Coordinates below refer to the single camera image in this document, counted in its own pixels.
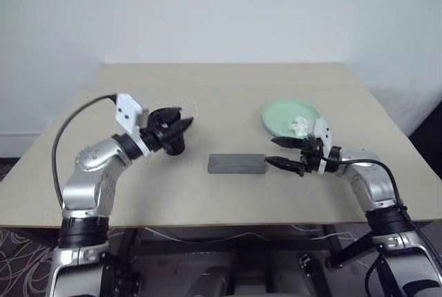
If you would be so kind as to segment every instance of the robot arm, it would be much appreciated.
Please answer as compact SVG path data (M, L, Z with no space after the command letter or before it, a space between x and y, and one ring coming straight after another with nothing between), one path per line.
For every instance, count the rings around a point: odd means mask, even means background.
M299 162L266 157L268 163L300 176L312 171L321 175L329 172L349 182L372 231L332 255L331 266L339 267L376 248L380 257L375 265L386 296L440 296L440 258L406 213L406 207L395 194L392 184L395 181L379 162L376 164L378 157L374 153L332 146L331 138L327 123L317 119L305 140L291 137L272 140L286 148L300 149Z
M184 150L183 132L193 118L180 108L148 113L130 95L117 96L117 121L126 133L82 150L63 190L63 221L54 250L47 297L133 296L137 278L127 263L108 252L108 217L118 177L133 160L163 148Z

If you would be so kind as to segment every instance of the gray block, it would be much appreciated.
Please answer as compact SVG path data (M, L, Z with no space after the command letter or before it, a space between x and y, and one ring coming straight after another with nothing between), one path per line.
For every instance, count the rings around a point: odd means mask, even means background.
M264 174L264 154L210 154L207 171L211 174Z

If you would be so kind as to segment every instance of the black cable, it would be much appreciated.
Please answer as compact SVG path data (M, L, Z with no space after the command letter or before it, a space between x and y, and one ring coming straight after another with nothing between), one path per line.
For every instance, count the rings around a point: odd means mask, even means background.
M364 280L364 287L365 287L365 293L367 294L367 297L372 297L370 294L370 287L369 287L369 281L370 277L372 276L372 273L374 269L376 268L376 263L381 258L381 255L379 255L376 260L372 263L372 266L368 269L367 273L365 274L365 280Z
M338 161L338 160L333 160L333 159L327 159L325 157L322 157L321 159L326 162L331 162L331 163L339 164L339 165L368 163L368 164L377 164L378 166L381 166L382 168L384 168L388 174L388 177L390 178L391 183L392 183L394 197L396 199L396 203L399 206L401 213L403 214L403 217L405 218L407 223L413 228L413 230L415 230L415 232L419 235L419 237L422 238L422 240L426 243L430 253L433 255L433 258L439 267L439 271L442 272L442 259L439 255L438 251L434 248L433 244L430 242L430 240L428 240L427 236L425 236L425 234L416 226L416 224L413 222L411 217L408 215L408 213L406 211L407 208L403 205L401 197L399 195L398 186L396 184L396 180L394 179L393 173L390 170L390 168L388 168L388 166L386 164L384 164L383 162L380 162L378 160L373 160L373 159L357 159L357 160L347 160L347 161Z
M55 136L54 143L52 144L51 165L52 165L52 177L54 178L55 193L57 194L57 199L58 203L60 204L60 207L62 207L63 205L63 196L61 195L60 183L58 180L58 172L57 172L57 146L60 141L61 134L63 133L64 129L66 129L68 124L73 120L73 118L77 116L78 113L82 112L84 109L88 108L89 106L103 99L110 99L115 103L117 101L117 95L116 94L102 95L101 97L86 102L84 105L76 109L74 113L68 116L66 121L63 122L63 124L60 126L60 129L58 130L58 133Z

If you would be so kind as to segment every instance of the green plate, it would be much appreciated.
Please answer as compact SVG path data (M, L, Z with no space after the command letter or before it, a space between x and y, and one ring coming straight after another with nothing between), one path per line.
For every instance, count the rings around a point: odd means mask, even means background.
M262 110L262 123L265 128L276 137L299 137L289 129L289 125L295 122L296 117L301 116L306 120L313 121L320 117L319 112L309 104L296 99L279 99L268 103Z

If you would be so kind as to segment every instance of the table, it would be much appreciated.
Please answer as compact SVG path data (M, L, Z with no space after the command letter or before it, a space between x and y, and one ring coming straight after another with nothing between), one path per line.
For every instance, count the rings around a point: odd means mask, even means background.
M260 120L262 107L282 97L316 107L335 145L377 153L395 175L412 218L442 218L442 182L343 64L115 64L99 70L94 87L78 93L0 184L0 226L59 227L50 172L55 133L81 103L114 91L130 93L151 111L181 106L195 121L183 154L156 153L123 173L112 227L365 221L349 185L330 174L301 178L272 166L265 175L207 173L210 153L299 156L271 143ZM58 150L61 185L83 147L122 132L114 114L111 102L100 102L66 129Z

